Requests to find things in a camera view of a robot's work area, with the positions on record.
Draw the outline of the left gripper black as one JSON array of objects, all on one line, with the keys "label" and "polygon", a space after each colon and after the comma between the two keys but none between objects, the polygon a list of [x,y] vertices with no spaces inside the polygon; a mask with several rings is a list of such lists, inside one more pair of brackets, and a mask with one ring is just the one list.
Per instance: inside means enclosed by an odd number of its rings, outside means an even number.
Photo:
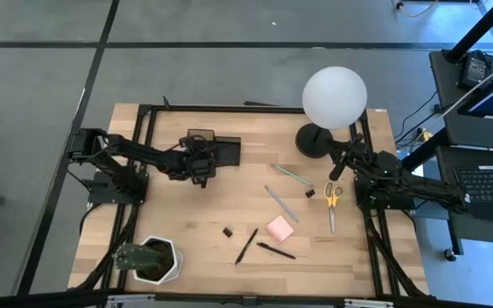
[{"label": "left gripper black", "polygon": [[208,140],[199,134],[179,139],[184,151],[184,172],[194,185],[206,188],[207,181],[216,176],[216,161],[211,153]]}]

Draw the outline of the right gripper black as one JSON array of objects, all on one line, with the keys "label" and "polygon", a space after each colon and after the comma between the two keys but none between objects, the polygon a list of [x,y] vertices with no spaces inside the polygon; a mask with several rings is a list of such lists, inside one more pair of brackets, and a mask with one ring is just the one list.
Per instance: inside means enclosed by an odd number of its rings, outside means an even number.
[{"label": "right gripper black", "polygon": [[334,168],[330,171],[329,179],[338,181],[345,168],[354,172],[373,172],[377,170],[377,165],[373,152],[368,145],[362,142],[364,135],[358,133],[353,140],[338,142],[333,145],[333,164]]}]

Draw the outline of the teal pencil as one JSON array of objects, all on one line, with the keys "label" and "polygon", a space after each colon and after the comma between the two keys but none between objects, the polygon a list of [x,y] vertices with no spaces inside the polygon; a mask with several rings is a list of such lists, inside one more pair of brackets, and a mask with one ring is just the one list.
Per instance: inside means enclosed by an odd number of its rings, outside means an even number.
[{"label": "teal pencil", "polygon": [[272,166],[274,169],[277,169],[277,170],[279,170],[279,171],[283,172],[283,173],[284,173],[284,174],[286,174],[286,175],[292,176],[293,178],[295,178],[296,180],[298,180],[298,181],[302,182],[302,183],[303,183],[303,184],[305,184],[306,186],[313,187],[313,184],[312,184],[310,181],[308,181],[308,180],[304,179],[303,177],[301,177],[301,176],[299,176],[299,175],[297,175],[297,174],[294,174],[294,173],[292,173],[291,171],[288,171],[288,170],[286,170],[285,168],[283,168],[283,167],[281,167],[281,166],[279,166],[279,165],[272,164],[271,166]]}]

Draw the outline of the black pen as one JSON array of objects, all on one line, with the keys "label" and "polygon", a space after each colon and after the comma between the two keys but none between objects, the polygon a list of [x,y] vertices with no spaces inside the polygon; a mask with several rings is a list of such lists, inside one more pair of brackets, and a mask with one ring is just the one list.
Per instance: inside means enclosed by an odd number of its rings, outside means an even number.
[{"label": "black pen", "polygon": [[259,246],[259,247],[262,247],[265,250],[268,250],[270,252],[274,252],[274,253],[276,253],[278,255],[284,256],[285,258],[296,259],[296,257],[293,256],[292,254],[289,254],[287,252],[278,250],[278,249],[276,249],[276,248],[274,248],[272,246],[269,246],[269,245],[267,245],[267,244],[265,244],[263,242],[257,242],[256,245]]},{"label": "black pen", "polygon": [[246,252],[247,252],[247,249],[249,248],[249,246],[251,245],[253,239],[256,237],[258,233],[258,228],[256,228],[252,234],[250,235],[249,239],[247,240],[246,244],[243,246],[239,256],[237,257],[237,259],[235,260],[235,265],[239,264],[242,259],[244,258]]}]

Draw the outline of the pale pink sticky note pad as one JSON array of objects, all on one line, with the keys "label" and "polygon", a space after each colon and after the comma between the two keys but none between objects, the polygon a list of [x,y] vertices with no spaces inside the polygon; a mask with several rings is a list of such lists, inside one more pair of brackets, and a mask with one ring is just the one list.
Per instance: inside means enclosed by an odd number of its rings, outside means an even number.
[{"label": "pale pink sticky note pad", "polygon": [[294,233],[294,229],[283,216],[277,216],[265,226],[268,235],[277,243],[281,244]]}]

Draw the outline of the black mesh desk organizer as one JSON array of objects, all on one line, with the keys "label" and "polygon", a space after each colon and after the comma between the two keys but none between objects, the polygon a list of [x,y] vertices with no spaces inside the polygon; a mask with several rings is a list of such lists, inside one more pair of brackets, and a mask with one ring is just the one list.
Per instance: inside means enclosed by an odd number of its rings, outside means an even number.
[{"label": "black mesh desk organizer", "polygon": [[217,167],[239,166],[241,163],[241,138],[218,136],[214,130],[188,129],[189,147],[207,152]]}]

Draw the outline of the white globe table lamp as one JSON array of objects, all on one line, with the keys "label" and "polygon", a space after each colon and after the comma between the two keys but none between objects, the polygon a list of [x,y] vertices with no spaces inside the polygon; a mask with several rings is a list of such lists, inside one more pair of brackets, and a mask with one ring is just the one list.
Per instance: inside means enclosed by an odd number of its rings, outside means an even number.
[{"label": "white globe table lamp", "polygon": [[302,107],[310,122],[296,134],[299,152],[309,158],[326,156],[332,132],[354,124],[367,99],[365,82],[352,69],[333,66],[317,71],[302,92]]}]

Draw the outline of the white hexagonal plant pot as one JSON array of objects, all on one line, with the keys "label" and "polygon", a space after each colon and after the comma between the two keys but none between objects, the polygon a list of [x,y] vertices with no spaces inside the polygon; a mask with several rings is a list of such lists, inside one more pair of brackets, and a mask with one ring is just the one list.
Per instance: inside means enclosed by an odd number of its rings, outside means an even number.
[{"label": "white hexagonal plant pot", "polygon": [[134,279],[153,285],[162,285],[177,278],[183,264],[183,254],[176,248],[172,240],[157,236],[148,236],[143,242],[153,250],[161,252],[164,259],[159,269],[135,270]]}]

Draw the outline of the green cactus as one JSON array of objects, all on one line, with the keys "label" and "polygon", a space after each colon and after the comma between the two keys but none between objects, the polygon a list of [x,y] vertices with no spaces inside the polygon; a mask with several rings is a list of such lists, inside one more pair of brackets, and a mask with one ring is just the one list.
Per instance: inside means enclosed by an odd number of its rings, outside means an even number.
[{"label": "green cactus", "polygon": [[112,257],[119,270],[153,270],[161,266],[164,254],[149,246],[126,243]]}]

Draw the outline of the black keyboard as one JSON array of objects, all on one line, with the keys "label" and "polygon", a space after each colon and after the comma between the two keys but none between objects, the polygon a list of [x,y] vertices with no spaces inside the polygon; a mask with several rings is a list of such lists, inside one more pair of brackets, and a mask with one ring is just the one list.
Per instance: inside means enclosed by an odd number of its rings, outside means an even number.
[{"label": "black keyboard", "polygon": [[454,175],[466,193],[470,215],[493,221],[493,165],[457,168]]}]

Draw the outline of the black keyboard desk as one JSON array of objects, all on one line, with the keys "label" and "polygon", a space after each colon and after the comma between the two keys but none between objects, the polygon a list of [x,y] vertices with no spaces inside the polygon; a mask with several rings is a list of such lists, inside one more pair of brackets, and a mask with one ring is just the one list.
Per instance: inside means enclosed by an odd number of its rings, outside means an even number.
[{"label": "black keyboard desk", "polygon": [[[436,155],[441,179],[451,184],[459,185],[454,175],[457,168],[493,165],[493,151],[439,146]],[[450,212],[449,221],[452,233],[459,239],[493,242],[493,221],[474,218],[469,211],[466,214]]]}]

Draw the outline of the black power adapter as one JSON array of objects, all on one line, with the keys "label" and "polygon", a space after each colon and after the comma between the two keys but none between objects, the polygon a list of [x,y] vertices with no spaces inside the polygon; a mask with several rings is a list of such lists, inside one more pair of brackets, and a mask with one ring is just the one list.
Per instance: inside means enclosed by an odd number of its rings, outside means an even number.
[{"label": "black power adapter", "polygon": [[492,73],[492,63],[493,56],[481,50],[468,53],[462,63],[457,86],[466,91],[472,89]]}]

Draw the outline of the black and silver beam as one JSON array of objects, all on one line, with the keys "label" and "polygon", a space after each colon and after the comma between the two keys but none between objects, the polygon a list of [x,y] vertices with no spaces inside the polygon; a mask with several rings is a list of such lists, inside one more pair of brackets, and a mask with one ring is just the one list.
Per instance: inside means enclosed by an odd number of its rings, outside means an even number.
[{"label": "black and silver beam", "polygon": [[58,293],[36,293],[0,297],[0,308],[85,308],[94,305],[123,304],[134,301],[179,301],[257,305],[331,305],[339,308],[493,308],[432,297],[414,298],[397,295],[379,295],[369,298],[303,297],[269,295],[221,295],[190,293],[124,293],[118,288],[97,290],[70,290]]}]

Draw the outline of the yellow handled scissors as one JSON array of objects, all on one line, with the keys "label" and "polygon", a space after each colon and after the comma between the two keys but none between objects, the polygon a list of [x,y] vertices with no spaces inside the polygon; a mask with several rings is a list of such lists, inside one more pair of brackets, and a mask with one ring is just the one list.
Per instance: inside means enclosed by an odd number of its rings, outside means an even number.
[{"label": "yellow handled scissors", "polygon": [[329,208],[330,232],[333,234],[336,231],[336,205],[343,194],[341,186],[332,181],[328,181],[324,186],[324,196],[327,200]]}]

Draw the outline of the black aluminium table frame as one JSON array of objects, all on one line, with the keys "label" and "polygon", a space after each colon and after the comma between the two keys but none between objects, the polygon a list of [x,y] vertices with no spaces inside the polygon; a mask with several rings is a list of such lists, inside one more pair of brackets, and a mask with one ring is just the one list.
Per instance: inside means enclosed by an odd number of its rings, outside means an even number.
[{"label": "black aluminium table frame", "polygon": [[[205,189],[190,181],[170,181],[149,168],[146,200],[140,206],[133,240],[140,243],[148,236],[172,240],[184,257],[181,272],[162,285],[137,281],[132,273],[112,272],[106,285],[128,293],[332,298],[404,294],[367,239],[350,170],[339,180],[343,194],[336,209],[336,231],[330,232],[324,184],[333,165],[328,157],[311,159],[297,151],[295,135],[306,123],[299,108],[117,104],[109,125],[111,133],[126,138],[138,135],[141,142],[166,149],[188,129],[210,129],[241,138],[241,163],[219,169]],[[309,186],[272,164],[310,181],[315,194],[308,198],[305,192]],[[276,193],[299,223],[264,185]],[[277,216],[283,216],[294,229],[281,244],[265,230]],[[223,233],[224,228],[233,232],[230,238]],[[256,228],[256,237],[235,265]],[[296,259],[265,250],[257,242]]]}]

